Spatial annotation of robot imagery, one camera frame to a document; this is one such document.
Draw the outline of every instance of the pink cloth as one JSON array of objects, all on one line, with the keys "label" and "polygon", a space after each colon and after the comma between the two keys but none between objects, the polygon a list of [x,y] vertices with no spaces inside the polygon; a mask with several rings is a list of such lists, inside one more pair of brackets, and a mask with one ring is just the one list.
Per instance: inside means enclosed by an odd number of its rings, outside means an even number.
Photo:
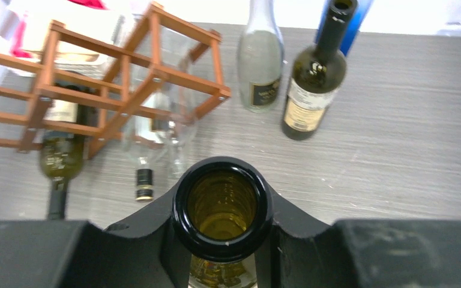
[{"label": "pink cloth", "polygon": [[[68,0],[73,3],[77,3],[93,9],[107,10],[107,8],[101,3],[100,0]],[[22,21],[20,21],[15,36],[13,37],[13,45],[11,46],[10,53],[15,57],[20,58],[32,58],[31,54],[22,50],[22,40],[26,29],[27,13],[24,14]]]}]

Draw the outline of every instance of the tabletop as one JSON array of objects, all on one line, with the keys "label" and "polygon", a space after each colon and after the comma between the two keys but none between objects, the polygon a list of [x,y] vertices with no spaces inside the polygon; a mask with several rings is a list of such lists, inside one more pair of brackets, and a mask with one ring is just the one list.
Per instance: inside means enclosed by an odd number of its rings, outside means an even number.
[{"label": "tabletop", "polygon": [[[268,113],[241,107],[236,75],[238,25],[200,24],[221,32],[222,65],[232,98],[200,121],[189,160],[227,155],[254,165],[283,197],[313,217],[461,218],[461,38],[368,34],[357,38],[348,75],[318,132],[297,142],[280,118],[291,62],[313,39],[311,29],[282,28],[287,65],[279,105]],[[194,74],[212,74],[211,54]],[[27,89],[9,73],[3,86]],[[0,110],[24,113],[25,102],[0,97]],[[21,127],[0,124],[0,137]],[[156,171],[157,196],[173,184]],[[45,217],[49,183],[38,152],[0,148],[0,219]],[[110,142],[73,180],[67,218],[100,227],[143,207],[134,201],[134,166]]]}]

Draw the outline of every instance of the gray wooden table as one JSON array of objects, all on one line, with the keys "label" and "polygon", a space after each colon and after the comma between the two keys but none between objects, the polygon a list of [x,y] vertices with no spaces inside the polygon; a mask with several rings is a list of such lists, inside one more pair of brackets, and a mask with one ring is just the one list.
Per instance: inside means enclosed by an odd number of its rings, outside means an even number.
[{"label": "gray wooden table", "polygon": [[[461,218],[461,38],[361,34],[349,73],[319,131],[289,140],[280,115],[290,64],[313,39],[308,29],[282,29],[286,60],[282,99],[270,113],[240,106],[236,47],[242,27],[202,25],[223,34],[223,69],[233,98],[200,122],[192,163],[214,155],[241,158],[261,171],[292,203],[327,223],[343,217]],[[195,74],[208,77],[211,55]],[[9,74],[4,86],[26,89]],[[25,103],[0,98],[0,110],[23,113]],[[0,137],[20,127],[0,124]],[[0,219],[43,218],[48,182],[37,152],[0,148]],[[157,195],[172,181],[157,168]],[[133,200],[134,167],[112,142],[73,181],[68,218],[104,227],[140,209]]]}]

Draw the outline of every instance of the green glass bottle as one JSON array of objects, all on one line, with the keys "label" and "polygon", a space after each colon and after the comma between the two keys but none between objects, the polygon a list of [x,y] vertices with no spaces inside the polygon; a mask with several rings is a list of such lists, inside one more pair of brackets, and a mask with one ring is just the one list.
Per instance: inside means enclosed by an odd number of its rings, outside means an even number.
[{"label": "green glass bottle", "polygon": [[[56,81],[55,86],[91,93],[85,86]],[[88,125],[91,108],[76,103],[54,100],[45,120]],[[68,184],[82,170],[85,156],[85,136],[55,130],[45,130],[40,150],[41,171],[51,181],[47,219],[64,219]]]},{"label": "green glass bottle", "polygon": [[357,6],[357,0],[331,0],[319,42],[296,57],[282,117],[289,138],[315,133],[342,84],[347,64],[339,47]]}]

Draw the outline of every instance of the wooden wine rack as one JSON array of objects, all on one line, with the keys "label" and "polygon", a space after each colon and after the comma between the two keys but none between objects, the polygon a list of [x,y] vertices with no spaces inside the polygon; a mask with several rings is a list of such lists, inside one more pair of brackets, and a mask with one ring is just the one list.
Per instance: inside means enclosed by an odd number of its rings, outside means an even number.
[{"label": "wooden wine rack", "polygon": [[[161,26],[179,32],[198,42],[189,52],[192,62],[195,62],[211,48],[214,82],[161,64]],[[135,52],[148,33],[151,33],[151,57]],[[115,58],[115,60],[101,80],[56,69],[54,61],[60,41],[108,55]],[[34,139],[38,129],[46,128],[91,136],[88,157],[92,158],[110,139],[121,138],[119,129],[128,121],[131,115],[153,119],[168,114],[165,110],[141,106],[151,93],[161,87],[163,82],[211,95],[194,111],[197,117],[201,118],[231,96],[231,90],[224,85],[219,50],[220,42],[221,37],[218,32],[213,30],[206,31],[177,18],[165,12],[163,7],[155,2],[150,3],[122,48],[69,31],[65,29],[63,23],[52,21],[49,34],[44,42],[40,63],[32,63],[0,54],[0,65],[35,73],[29,92],[0,87],[0,96],[28,102],[26,115],[0,112],[0,123],[23,126],[22,136],[19,140],[0,139],[0,147],[16,148],[18,152],[39,149],[41,145],[34,143]],[[130,64],[149,68],[148,75],[133,92],[129,91]],[[113,83],[119,72],[121,73],[122,85]],[[97,93],[93,95],[56,87],[54,86],[55,79],[94,88]],[[110,92],[119,94],[121,100],[108,98]],[[52,104],[52,100],[69,101],[98,108],[98,127],[44,120],[43,118]],[[106,120],[107,110],[116,111],[115,115],[108,121]]]}]

